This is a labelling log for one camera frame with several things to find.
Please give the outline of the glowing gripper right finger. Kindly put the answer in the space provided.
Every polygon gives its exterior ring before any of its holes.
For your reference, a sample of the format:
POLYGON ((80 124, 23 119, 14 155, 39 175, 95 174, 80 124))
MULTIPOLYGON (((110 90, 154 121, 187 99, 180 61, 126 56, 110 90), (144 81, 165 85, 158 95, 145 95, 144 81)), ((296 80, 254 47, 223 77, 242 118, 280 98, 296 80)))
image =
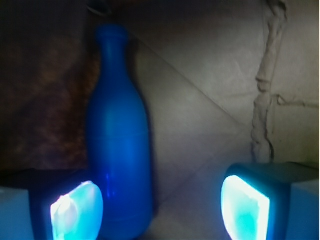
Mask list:
POLYGON ((220 205, 233 240, 318 240, 319 164, 237 163, 226 172, 220 205))

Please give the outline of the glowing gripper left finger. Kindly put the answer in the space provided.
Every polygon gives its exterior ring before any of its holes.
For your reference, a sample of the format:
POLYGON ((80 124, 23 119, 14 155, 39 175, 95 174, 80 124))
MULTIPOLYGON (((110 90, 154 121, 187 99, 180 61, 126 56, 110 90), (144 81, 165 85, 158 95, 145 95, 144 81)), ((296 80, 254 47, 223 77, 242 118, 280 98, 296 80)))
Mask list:
POLYGON ((87 170, 2 170, 2 240, 95 240, 103 198, 87 170))

